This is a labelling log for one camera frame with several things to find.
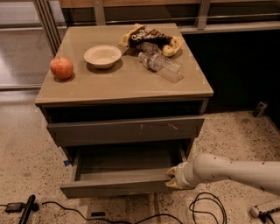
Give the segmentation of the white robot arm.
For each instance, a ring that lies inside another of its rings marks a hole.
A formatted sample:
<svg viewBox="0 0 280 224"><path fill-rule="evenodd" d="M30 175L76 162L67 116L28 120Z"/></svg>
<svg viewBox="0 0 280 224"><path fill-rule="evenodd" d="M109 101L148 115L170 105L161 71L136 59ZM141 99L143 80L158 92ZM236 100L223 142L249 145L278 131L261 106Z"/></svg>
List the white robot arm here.
<svg viewBox="0 0 280 224"><path fill-rule="evenodd" d="M200 154L191 162L173 166L165 184L174 189L193 189L198 184L232 180L280 195L280 162L233 161L212 154Z"/></svg>

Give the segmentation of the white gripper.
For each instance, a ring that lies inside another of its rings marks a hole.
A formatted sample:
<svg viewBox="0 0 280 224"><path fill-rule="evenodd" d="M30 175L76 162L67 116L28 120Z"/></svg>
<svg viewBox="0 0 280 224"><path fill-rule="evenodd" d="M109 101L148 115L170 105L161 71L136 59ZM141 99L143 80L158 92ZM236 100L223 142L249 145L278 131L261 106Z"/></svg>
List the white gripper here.
<svg viewBox="0 0 280 224"><path fill-rule="evenodd" d="M165 184L174 189L193 189L200 183L194 170L194 162L184 162L173 166L167 171L167 175L172 179Z"/></svg>

